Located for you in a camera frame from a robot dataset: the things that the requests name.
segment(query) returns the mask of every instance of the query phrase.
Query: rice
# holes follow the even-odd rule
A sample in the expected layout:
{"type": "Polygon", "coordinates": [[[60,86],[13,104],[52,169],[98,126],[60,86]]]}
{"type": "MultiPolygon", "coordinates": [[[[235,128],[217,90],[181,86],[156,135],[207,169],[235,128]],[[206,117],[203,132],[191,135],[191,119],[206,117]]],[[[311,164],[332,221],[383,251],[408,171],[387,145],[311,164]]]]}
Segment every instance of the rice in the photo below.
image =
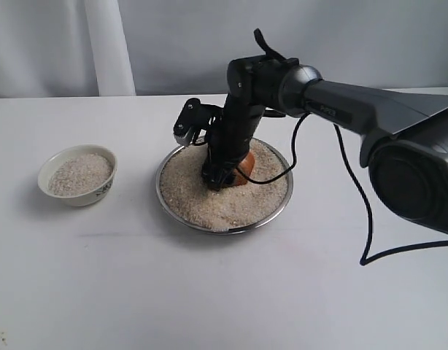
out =
{"type": "MultiPolygon", "coordinates": [[[[287,192],[286,176],[270,184],[208,190],[201,179],[206,149],[206,145],[184,148],[162,171],[161,194],[176,215],[202,228],[225,231],[254,224],[279,207],[287,192]]],[[[264,144],[252,140],[250,149],[255,156],[252,179],[263,181],[284,171],[280,159],[264,144]]]]}
{"type": "Polygon", "coordinates": [[[54,195],[71,197],[89,193],[101,186],[112,173],[110,162],[100,155],[89,153],[67,160],[49,181],[54,195]]]}

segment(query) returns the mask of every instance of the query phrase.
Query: white table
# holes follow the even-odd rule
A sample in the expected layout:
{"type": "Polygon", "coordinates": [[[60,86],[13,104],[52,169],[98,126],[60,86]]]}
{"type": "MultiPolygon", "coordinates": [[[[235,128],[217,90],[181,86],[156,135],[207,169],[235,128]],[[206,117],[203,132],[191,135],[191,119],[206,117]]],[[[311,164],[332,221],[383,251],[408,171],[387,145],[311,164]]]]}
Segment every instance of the white table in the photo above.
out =
{"type": "MultiPolygon", "coordinates": [[[[0,100],[0,350],[448,349],[448,248],[358,265],[365,209],[317,116],[270,225],[222,237],[172,222],[153,177],[187,98],[0,100]],[[70,209],[36,175],[83,143],[112,149],[119,168],[103,201],[70,209]]],[[[290,158],[295,122],[264,120],[256,136],[290,158]]],[[[390,213],[358,166],[360,139],[344,137],[374,209],[372,253],[448,238],[390,213]]]]}

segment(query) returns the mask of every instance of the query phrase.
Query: bowl with rice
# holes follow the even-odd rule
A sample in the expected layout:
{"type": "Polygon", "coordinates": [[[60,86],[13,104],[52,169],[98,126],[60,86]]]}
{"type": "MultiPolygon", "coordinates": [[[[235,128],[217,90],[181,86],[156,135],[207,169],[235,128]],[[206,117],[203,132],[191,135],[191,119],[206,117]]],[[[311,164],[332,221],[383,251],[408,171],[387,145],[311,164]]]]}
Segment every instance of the bowl with rice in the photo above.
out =
{"type": "Polygon", "coordinates": [[[87,206],[109,192],[117,158],[105,147],[83,144],[53,155],[39,171],[38,186],[69,206],[87,206]]]}

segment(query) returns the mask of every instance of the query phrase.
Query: stainless steel bowl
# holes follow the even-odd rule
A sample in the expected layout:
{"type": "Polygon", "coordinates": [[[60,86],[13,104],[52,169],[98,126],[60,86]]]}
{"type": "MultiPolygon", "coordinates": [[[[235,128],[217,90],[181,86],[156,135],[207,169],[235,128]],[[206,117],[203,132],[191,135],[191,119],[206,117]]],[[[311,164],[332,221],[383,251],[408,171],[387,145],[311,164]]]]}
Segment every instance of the stainless steel bowl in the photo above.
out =
{"type": "MultiPolygon", "coordinates": [[[[266,147],[268,147],[281,161],[281,163],[284,166],[284,169],[287,169],[289,167],[289,164],[287,163],[286,159],[281,155],[281,153],[279,153],[275,148],[273,148],[271,145],[267,144],[264,141],[261,141],[259,139],[255,139],[259,142],[261,142],[262,144],[264,144],[266,147]]],[[[163,198],[163,195],[161,193],[161,174],[162,171],[164,169],[164,166],[166,166],[167,162],[174,157],[175,154],[177,154],[178,152],[180,152],[184,147],[178,147],[176,149],[174,149],[172,152],[170,152],[167,157],[163,160],[163,162],[161,163],[161,165],[159,166],[159,169],[156,173],[156,195],[158,196],[159,202],[161,203],[162,207],[164,208],[164,210],[167,211],[167,213],[173,217],[176,221],[182,223],[183,225],[188,226],[189,228],[193,228],[195,230],[200,230],[202,232],[205,233],[210,233],[212,235],[233,235],[236,233],[244,233],[244,232],[248,232],[251,230],[254,230],[256,228],[259,228],[265,224],[267,224],[268,222],[272,221],[275,217],[277,217],[279,214],[281,214],[282,210],[286,207],[287,203],[289,203],[290,197],[292,196],[292,191],[293,191],[293,175],[292,172],[290,171],[286,178],[287,178],[287,192],[284,196],[284,199],[282,200],[281,204],[279,205],[279,207],[272,212],[272,214],[270,214],[269,216],[267,216],[265,219],[262,219],[254,224],[248,225],[248,226],[242,226],[242,227],[235,227],[235,228],[230,228],[228,230],[220,230],[220,231],[216,231],[216,230],[211,230],[209,228],[206,227],[201,227],[198,225],[194,225],[191,222],[188,222],[186,220],[184,220],[183,218],[179,217],[177,214],[175,214],[167,205],[166,201],[163,198]]]]}

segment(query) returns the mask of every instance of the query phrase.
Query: black cable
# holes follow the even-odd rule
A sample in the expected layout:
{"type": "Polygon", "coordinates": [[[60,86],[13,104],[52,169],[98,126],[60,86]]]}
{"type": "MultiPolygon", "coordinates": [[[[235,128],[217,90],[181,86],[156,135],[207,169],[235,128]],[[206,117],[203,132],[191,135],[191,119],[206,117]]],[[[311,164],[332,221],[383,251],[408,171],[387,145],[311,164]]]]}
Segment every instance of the black cable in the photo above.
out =
{"type": "Polygon", "coordinates": [[[350,167],[349,160],[347,159],[347,155],[346,155],[346,149],[344,147],[344,141],[342,140],[341,131],[339,130],[339,126],[334,125],[334,129],[336,130],[336,135],[338,136],[339,148],[341,149],[341,156],[342,156],[342,160],[344,161],[344,165],[346,166],[346,169],[350,175],[350,178],[352,179],[355,186],[357,187],[358,192],[360,193],[360,196],[362,197],[363,202],[365,203],[366,210],[367,210],[367,217],[368,217],[367,242],[365,245],[365,249],[363,250],[362,257],[360,258],[360,264],[362,266],[365,266],[365,265],[368,265],[369,263],[372,263],[373,261],[381,259],[382,257],[387,257],[389,255],[393,255],[393,254],[397,254],[397,253],[410,252],[410,251],[419,250],[419,249],[437,248],[440,246],[448,246],[448,241],[435,241],[435,242],[411,244],[408,246],[400,246],[398,248],[388,249],[383,252],[377,253],[371,257],[368,257],[368,253],[370,252],[371,242],[373,241],[373,213],[371,211],[371,206],[370,206],[370,202],[368,201],[367,195],[365,194],[365,191],[363,190],[362,185],[360,184],[357,177],[355,176],[354,171],[352,171],[352,168],[350,167]]]}
{"type": "Polygon", "coordinates": [[[292,132],[292,140],[290,143],[290,149],[292,151],[292,165],[285,169],[282,173],[280,173],[279,175],[273,177],[270,180],[265,180],[265,181],[257,181],[254,179],[251,179],[248,177],[248,175],[246,175],[238,166],[236,167],[236,170],[240,173],[240,175],[242,175],[242,177],[244,179],[246,179],[248,182],[252,182],[253,184],[271,184],[272,182],[275,182],[276,180],[279,180],[280,178],[282,178],[284,175],[286,175],[289,171],[292,171],[292,169],[295,168],[295,166],[297,165],[297,153],[296,153],[296,139],[297,139],[297,132],[298,129],[300,128],[301,123],[310,115],[310,113],[304,113],[301,115],[300,119],[298,120],[296,126],[294,127],[294,131],[292,132]]]}

